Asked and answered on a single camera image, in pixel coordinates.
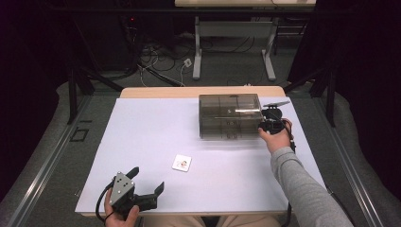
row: white paper sheet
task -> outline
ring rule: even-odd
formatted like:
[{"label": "white paper sheet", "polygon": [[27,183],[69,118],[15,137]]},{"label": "white paper sheet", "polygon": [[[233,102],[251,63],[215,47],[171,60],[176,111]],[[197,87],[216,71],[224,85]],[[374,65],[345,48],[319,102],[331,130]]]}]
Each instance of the white paper sheet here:
[{"label": "white paper sheet", "polygon": [[[262,106],[290,100],[259,99]],[[128,173],[136,166],[140,170],[133,178],[135,194],[153,193],[165,182],[158,208],[145,215],[285,211],[288,201],[272,175],[264,141],[201,140],[198,102],[197,98],[119,98],[76,212],[93,215],[101,191],[117,171]],[[293,123],[297,156],[311,176],[324,185],[292,103],[280,109]],[[177,154],[192,157],[188,172],[171,168]]]}]

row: cable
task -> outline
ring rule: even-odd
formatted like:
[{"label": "cable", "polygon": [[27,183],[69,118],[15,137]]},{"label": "cable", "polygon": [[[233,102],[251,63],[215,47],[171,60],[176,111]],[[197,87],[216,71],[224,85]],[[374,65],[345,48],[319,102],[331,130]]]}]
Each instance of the cable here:
[{"label": "cable", "polygon": [[98,218],[99,220],[101,220],[104,224],[106,223],[106,219],[103,218],[103,217],[100,215],[100,213],[99,213],[99,207],[100,207],[101,199],[103,198],[104,194],[106,194],[106,192],[107,192],[111,187],[113,187],[113,185],[114,185],[114,179],[112,180],[111,183],[109,183],[109,184],[103,189],[103,191],[102,191],[102,193],[100,194],[100,197],[99,197],[99,199],[97,200],[97,203],[96,203],[96,209],[95,209],[96,216],[97,216],[97,218]]}]

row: dark curtain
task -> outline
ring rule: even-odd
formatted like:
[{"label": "dark curtain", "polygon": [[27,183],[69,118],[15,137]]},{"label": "dark curtain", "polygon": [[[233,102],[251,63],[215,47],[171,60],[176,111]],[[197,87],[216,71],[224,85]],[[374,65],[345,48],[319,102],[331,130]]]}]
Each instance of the dark curtain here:
[{"label": "dark curtain", "polygon": [[[356,17],[312,18],[288,80],[303,80],[319,68],[338,68],[336,91],[350,103],[362,152],[401,200],[401,179],[396,177],[401,163],[401,5],[395,0],[318,0],[320,9],[351,9]],[[326,82],[326,72],[315,77],[315,84]]]},{"label": "dark curtain", "polygon": [[34,1],[0,5],[2,200],[51,121],[59,101],[56,89],[67,76]]}]

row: person's leg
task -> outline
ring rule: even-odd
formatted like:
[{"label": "person's leg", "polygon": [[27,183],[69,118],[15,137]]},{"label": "person's leg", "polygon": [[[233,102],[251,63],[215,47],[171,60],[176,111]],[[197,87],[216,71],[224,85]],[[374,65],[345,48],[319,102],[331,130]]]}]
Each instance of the person's leg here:
[{"label": "person's leg", "polygon": [[222,216],[217,227],[280,227],[276,216],[271,215],[242,215]]},{"label": "person's leg", "polygon": [[206,227],[201,217],[149,216],[144,217],[144,227]]}]

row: table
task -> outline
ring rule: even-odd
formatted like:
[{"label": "table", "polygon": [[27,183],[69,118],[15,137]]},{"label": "table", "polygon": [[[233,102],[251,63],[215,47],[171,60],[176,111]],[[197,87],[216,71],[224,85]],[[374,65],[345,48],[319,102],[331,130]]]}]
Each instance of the table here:
[{"label": "table", "polygon": [[[138,195],[165,182],[158,208],[150,215],[220,216],[284,213],[288,201],[270,170],[270,154],[260,138],[203,141],[198,96],[258,94],[261,105],[289,100],[280,87],[127,88],[117,99],[96,153],[76,212],[95,214],[96,201],[117,171],[133,178]],[[322,176],[292,104],[280,107],[291,119],[298,157],[321,185]],[[176,154],[192,157],[187,172],[172,169]]]},{"label": "table", "polygon": [[[316,0],[175,0],[176,7],[184,8],[296,8],[311,10]],[[267,22],[202,22],[195,17],[195,59],[193,79],[201,77],[201,37],[255,37],[268,38],[266,49],[262,49],[269,80],[275,80],[274,70],[270,60],[278,18],[271,18]]]}]

